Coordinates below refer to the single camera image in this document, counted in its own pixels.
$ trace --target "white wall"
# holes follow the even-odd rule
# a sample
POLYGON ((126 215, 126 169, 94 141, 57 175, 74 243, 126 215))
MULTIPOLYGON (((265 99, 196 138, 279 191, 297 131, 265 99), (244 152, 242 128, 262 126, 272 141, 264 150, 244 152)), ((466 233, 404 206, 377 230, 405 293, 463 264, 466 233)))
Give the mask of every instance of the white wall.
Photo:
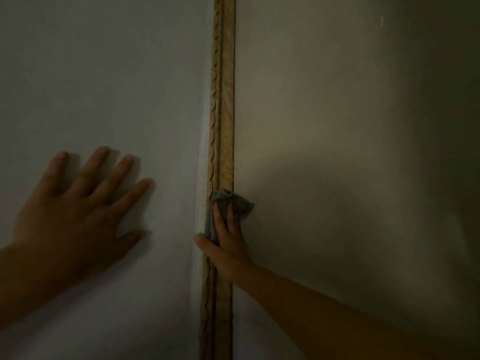
MULTIPOLYGON (((454 204, 478 191, 473 10, 237 1, 235 189, 256 203, 252 257, 466 359, 480 352, 479 238, 464 240, 454 204)), ((302 358, 240 290, 234 319, 238 359, 302 358)))
POLYGON ((0 243, 46 163, 99 145, 155 187, 121 231, 151 237, 0 336, 3 359, 184 359, 207 0, 0 0, 0 243))

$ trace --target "gray cloth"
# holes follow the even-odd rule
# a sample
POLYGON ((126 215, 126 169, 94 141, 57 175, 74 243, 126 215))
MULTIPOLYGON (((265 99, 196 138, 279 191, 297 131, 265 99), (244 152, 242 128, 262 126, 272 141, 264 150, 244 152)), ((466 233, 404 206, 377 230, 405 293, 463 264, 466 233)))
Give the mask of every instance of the gray cloth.
POLYGON ((219 238, 217 237, 217 231, 215 230, 215 224, 213 219, 213 204, 218 202, 220 212, 222 213, 223 221, 226 225, 227 207, 229 204, 233 205, 233 213, 238 217, 238 226, 247 218, 247 216, 255 208, 255 205, 246 200, 242 196, 233 193, 227 189, 214 190, 210 198, 210 205, 208 207, 207 218, 205 221, 205 236, 211 242, 219 244, 219 238))

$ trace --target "right hand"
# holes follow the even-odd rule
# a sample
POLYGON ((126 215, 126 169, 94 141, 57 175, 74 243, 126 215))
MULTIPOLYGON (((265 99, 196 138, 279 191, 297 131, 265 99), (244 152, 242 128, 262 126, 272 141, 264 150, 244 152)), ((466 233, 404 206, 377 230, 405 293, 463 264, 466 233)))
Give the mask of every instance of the right hand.
POLYGON ((235 282, 236 273, 253 262, 245 249, 245 241, 239 228, 238 218, 232 205, 226 210, 226 227, 219 204, 213 204, 213 220, 220 247, 207 239, 204 234, 195 235, 195 242, 202 252, 210 258, 218 271, 231 282, 235 282))

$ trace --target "wooden trim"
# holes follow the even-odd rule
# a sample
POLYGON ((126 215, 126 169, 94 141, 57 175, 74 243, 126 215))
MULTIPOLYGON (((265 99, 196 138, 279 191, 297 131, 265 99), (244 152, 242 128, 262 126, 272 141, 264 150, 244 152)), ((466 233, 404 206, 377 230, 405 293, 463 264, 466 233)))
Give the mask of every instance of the wooden trim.
MULTIPOLYGON (((214 190, 233 190, 235 0, 214 0, 207 207, 214 190)), ((232 359, 232 284, 203 263, 200 359, 232 359)))

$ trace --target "left hand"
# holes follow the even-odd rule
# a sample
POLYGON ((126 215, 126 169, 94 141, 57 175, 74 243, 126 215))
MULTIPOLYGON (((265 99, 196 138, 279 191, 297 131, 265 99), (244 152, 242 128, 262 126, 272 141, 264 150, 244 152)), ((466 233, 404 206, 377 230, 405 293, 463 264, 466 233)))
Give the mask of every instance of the left hand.
POLYGON ((123 258, 145 235, 132 231, 117 239, 117 227, 148 190, 149 179, 136 183, 123 197, 109 203, 132 168, 127 155, 98 184, 108 147, 98 148, 81 168, 73 184, 61 191, 67 152, 48 165, 33 194, 18 214, 12 247, 30 265, 65 285, 97 274, 123 258))

